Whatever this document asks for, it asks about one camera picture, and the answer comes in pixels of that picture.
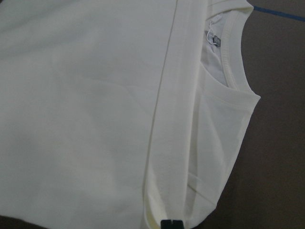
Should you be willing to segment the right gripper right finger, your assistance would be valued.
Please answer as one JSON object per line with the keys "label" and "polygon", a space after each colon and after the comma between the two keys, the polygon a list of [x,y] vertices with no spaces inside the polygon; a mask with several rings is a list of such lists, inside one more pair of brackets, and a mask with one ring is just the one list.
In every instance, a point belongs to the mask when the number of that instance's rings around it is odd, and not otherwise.
{"label": "right gripper right finger", "polygon": [[173,229],[184,229],[182,220],[173,220]]}

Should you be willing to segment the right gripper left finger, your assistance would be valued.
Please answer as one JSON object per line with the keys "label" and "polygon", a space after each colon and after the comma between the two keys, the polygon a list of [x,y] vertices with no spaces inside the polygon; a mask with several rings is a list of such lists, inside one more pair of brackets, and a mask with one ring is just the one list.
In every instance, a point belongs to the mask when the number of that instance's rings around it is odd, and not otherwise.
{"label": "right gripper left finger", "polygon": [[173,222],[171,219],[163,219],[160,223],[161,229],[172,229]]}

